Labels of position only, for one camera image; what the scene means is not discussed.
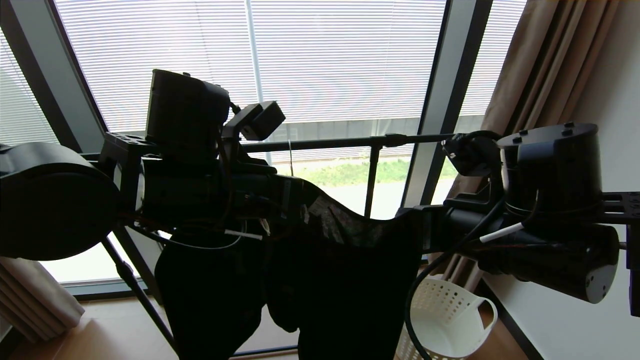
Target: black cloth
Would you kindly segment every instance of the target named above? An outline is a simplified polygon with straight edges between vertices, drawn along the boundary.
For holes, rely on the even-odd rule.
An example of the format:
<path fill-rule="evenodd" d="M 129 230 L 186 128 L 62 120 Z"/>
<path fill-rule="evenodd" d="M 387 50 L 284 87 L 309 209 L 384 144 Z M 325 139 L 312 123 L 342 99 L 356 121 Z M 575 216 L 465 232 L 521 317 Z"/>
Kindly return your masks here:
<path fill-rule="evenodd" d="M 300 330 L 302 360 L 393 359 L 422 224 L 413 213 L 366 219 L 322 196 L 279 240 L 164 249 L 156 280 L 181 359 L 231 356 L 265 302 L 278 326 Z"/>

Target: green lawn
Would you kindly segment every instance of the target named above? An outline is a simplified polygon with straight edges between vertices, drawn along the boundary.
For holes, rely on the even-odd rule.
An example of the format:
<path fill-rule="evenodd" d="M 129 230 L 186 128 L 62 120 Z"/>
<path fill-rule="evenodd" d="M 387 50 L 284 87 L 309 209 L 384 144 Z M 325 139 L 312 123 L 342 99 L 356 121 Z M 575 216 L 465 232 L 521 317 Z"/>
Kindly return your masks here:
<path fill-rule="evenodd" d="M 278 173 L 289 174 L 288 169 L 288 166 L 278 167 Z M 406 180 L 408 171 L 408 160 L 380 161 L 376 172 L 376 183 L 403 182 Z M 456 177 L 456 174 L 456 169 L 451 165 L 451 162 L 445 160 L 440 177 L 450 179 Z M 321 186 L 338 187 L 365 184 L 369 175 L 369 162 L 343 163 L 323 168 L 302 168 L 296 170 L 294 175 Z"/>

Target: curtain fold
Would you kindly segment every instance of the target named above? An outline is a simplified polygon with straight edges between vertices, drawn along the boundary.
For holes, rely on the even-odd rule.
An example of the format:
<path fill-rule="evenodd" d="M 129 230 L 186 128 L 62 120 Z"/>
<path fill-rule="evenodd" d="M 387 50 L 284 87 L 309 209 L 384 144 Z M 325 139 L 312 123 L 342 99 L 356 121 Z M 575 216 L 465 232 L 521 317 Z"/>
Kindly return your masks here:
<path fill-rule="evenodd" d="M 0 257 L 0 316 L 31 342 L 75 327 L 84 309 L 37 261 Z"/>
<path fill-rule="evenodd" d="M 481 129 L 509 135 L 566 122 L 602 48 L 618 5 L 612 1 L 529 0 Z M 482 179 L 458 176 L 449 192 L 478 191 Z M 473 290 L 483 272 L 455 256 L 444 277 Z"/>

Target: baseboard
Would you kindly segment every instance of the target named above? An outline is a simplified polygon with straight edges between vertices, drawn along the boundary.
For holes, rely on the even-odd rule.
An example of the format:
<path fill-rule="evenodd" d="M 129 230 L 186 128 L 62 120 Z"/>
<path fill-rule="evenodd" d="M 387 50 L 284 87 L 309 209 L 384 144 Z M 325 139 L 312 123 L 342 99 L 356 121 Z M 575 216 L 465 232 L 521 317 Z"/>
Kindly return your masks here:
<path fill-rule="evenodd" d="M 538 349 L 531 343 L 529 338 L 522 332 L 522 329 L 518 326 L 515 320 L 511 317 L 507 309 L 502 305 L 498 296 L 489 288 L 484 279 L 480 280 L 476 288 L 476 293 L 480 296 L 486 297 L 491 300 L 495 307 L 498 309 L 498 317 L 502 320 L 502 323 L 511 333 L 518 346 L 522 349 L 529 360 L 544 360 L 544 357 L 540 355 Z"/>
<path fill-rule="evenodd" d="M 8 359 L 24 339 L 24 335 L 12 327 L 0 341 L 0 360 Z"/>

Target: laundry basket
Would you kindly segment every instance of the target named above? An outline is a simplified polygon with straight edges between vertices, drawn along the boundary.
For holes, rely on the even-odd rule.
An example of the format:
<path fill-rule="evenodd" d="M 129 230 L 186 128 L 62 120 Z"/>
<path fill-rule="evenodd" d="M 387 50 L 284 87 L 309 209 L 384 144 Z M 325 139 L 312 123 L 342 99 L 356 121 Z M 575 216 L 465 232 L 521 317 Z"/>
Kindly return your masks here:
<path fill-rule="evenodd" d="M 493 320 L 486 328 L 478 307 L 486 301 L 493 309 Z M 486 340 L 498 319 L 495 304 L 484 297 L 448 281 L 424 279 L 412 300 L 413 329 L 434 360 L 464 360 Z M 406 327 L 396 349 L 400 360 L 422 359 Z"/>

